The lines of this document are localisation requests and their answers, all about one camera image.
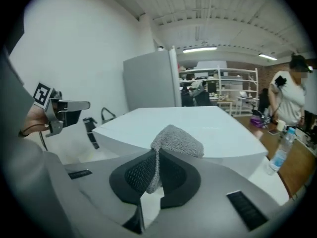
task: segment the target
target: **fluorescent light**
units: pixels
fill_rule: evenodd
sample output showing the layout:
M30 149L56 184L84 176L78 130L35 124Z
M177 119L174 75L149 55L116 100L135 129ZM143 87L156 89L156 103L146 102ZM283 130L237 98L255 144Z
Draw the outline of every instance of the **fluorescent light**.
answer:
M262 57L262 58L267 58L267 59L271 59L271 60L277 60L276 58L269 57L269 56L267 56L267 55L263 55L263 54L259 54L259 57Z
M196 51L216 50L216 49L217 49L217 47L193 48L193 49L183 50L183 53L196 52Z

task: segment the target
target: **gray knit fabric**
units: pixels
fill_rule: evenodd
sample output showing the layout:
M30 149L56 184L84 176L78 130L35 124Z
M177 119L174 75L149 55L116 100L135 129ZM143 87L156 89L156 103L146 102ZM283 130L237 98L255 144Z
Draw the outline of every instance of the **gray knit fabric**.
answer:
M151 148L157 153L157 163L155 175L147 188L147 193L155 192L160 186L159 178L159 150L170 150L182 154L192 155L202 158L204 155L204 146L201 142L193 138L190 134L174 125L165 127L154 139Z

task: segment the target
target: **shelving unit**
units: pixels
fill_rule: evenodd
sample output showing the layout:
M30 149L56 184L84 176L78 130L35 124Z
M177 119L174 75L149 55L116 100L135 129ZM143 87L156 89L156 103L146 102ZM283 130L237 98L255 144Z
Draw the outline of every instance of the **shelving unit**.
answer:
M235 69L235 68L203 68L203 69L192 69L192 70L186 70L186 71L180 71L179 74L193 74L193 73L201 73L201 72L212 72L214 75L218 75L218 78L208 78L203 79L204 81L218 81L218 89L217 93L219 95L223 95L226 92L240 92L245 91L247 93L256 93L255 98L259 97L259 78L258 78L258 69L255 68L254 70L248 70L248 69ZM248 79L243 79L242 76L237 78L226 78L227 76L221 76L222 72L234 72L238 74L246 74ZM192 83L199 80L182 80L179 81L180 86L184 83ZM248 89L222 89L222 82L229 83L229 82L248 82L249 84L253 83L256 86L256 90L248 90ZM244 112L250 112L251 109L244 109Z

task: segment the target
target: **ceiling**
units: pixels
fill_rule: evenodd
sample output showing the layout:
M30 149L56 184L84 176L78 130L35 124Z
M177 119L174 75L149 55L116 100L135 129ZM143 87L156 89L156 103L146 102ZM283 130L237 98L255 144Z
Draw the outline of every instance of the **ceiling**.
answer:
M115 0L135 18L147 14L167 48L218 46L218 51L276 58L312 50L282 0Z

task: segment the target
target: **wooden counter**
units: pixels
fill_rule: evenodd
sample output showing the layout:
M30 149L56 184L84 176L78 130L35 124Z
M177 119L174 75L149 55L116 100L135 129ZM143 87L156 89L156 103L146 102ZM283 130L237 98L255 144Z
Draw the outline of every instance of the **wooden counter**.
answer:
M250 117L236 117L236 119L254 135L262 132L261 143L268 150L267 157L271 159L278 147L278 135L272 136L267 129L256 128L250 124ZM316 167L315 156L298 140L294 142L291 152L279 170L279 175L290 196L293 196L308 181Z

